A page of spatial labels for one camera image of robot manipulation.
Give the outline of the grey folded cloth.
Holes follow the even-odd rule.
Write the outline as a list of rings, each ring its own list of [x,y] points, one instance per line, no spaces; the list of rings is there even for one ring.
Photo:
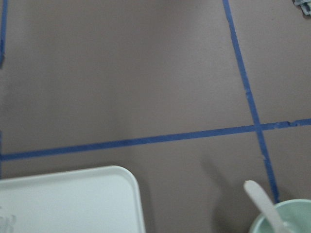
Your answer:
[[[304,15],[311,15],[311,0],[294,0],[295,6],[300,6]]]

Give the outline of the white bear tray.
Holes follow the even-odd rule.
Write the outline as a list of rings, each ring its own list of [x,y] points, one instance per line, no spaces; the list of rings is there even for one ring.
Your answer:
[[[104,166],[0,182],[3,233],[143,233],[138,182]]]

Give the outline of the mint green bowl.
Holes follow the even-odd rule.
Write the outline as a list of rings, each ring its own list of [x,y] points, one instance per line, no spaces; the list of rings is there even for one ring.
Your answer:
[[[275,205],[277,212],[286,227],[292,233],[311,232],[311,201],[307,199],[294,199],[280,202]],[[274,233],[271,224],[263,214],[256,217],[249,233]]]

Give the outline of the white plastic spoon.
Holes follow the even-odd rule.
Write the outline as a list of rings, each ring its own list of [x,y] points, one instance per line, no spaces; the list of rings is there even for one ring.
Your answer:
[[[291,233],[285,226],[285,223],[281,219],[280,214],[276,210],[268,194],[257,182],[247,180],[244,182],[243,188],[251,201],[265,216],[274,233]]]

